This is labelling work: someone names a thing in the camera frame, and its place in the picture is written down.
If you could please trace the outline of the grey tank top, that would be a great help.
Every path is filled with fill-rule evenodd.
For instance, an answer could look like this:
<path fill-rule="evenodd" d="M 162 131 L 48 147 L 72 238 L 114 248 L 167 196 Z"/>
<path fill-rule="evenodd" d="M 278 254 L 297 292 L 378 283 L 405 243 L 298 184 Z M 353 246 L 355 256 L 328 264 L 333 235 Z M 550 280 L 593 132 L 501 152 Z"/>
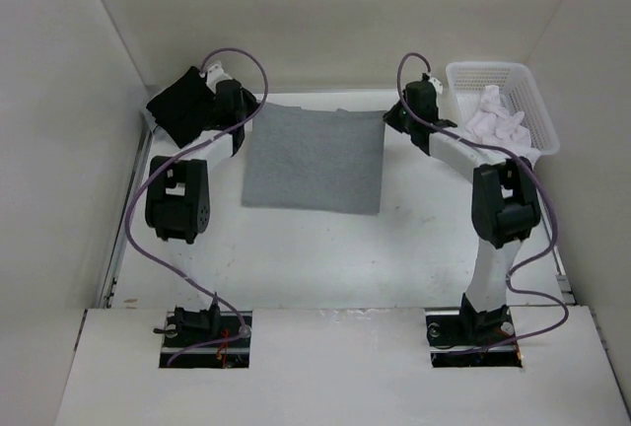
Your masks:
<path fill-rule="evenodd" d="M 269 104 L 252 122 L 242 205 L 377 215 L 384 150 L 380 111 Z"/>

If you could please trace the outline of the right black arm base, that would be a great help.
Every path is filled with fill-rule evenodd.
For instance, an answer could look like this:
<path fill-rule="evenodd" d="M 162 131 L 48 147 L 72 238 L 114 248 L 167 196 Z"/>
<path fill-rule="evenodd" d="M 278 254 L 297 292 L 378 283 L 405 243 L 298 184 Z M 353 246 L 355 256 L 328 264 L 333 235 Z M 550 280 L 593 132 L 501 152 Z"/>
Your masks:
<path fill-rule="evenodd" d="M 478 312 L 465 295 L 457 311 L 426 314 L 426 337 L 435 368 L 521 368 L 522 357 L 506 305 Z"/>

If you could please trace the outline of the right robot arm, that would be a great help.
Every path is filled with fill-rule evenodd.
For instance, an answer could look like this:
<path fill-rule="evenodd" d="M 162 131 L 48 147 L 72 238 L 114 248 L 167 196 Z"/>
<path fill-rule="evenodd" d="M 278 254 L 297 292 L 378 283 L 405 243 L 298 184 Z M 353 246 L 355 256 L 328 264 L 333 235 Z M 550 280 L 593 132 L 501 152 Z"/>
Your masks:
<path fill-rule="evenodd" d="M 427 75 L 406 84 L 401 95 L 385 114 L 386 125 L 471 183 L 471 222 L 478 237 L 473 275 L 458 314 L 434 324 L 441 336 L 481 345 L 508 320 L 507 274 L 541 218 L 536 189 L 524 172 L 525 160 L 471 147 L 453 122 L 439 118 L 437 92 Z"/>

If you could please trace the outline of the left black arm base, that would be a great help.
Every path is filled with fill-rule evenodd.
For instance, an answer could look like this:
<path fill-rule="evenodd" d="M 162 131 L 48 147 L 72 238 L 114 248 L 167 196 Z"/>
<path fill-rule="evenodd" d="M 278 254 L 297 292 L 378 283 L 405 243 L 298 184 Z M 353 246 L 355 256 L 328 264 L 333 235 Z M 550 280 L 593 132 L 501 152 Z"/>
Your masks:
<path fill-rule="evenodd" d="M 221 311 L 217 303 L 198 312 L 176 307 L 163 327 L 159 367 L 162 369 L 247 369 L 252 312 Z"/>

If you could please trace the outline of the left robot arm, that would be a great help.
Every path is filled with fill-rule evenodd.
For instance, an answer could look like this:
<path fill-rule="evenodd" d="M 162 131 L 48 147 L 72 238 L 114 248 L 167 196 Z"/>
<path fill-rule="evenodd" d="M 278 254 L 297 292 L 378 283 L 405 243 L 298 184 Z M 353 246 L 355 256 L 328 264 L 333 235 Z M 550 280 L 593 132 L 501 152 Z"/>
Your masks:
<path fill-rule="evenodd" d="M 222 79 L 209 88 L 194 70 L 149 101 L 147 111 L 178 149 L 199 145 L 204 132 L 219 138 L 217 147 L 206 146 L 177 160 L 152 158 L 145 221 L 159 239 L 191 245 L 207 229 L 210 173 L 241 150 L 244 121 L 257 108 L 257 99 L 239 81 Z"/>

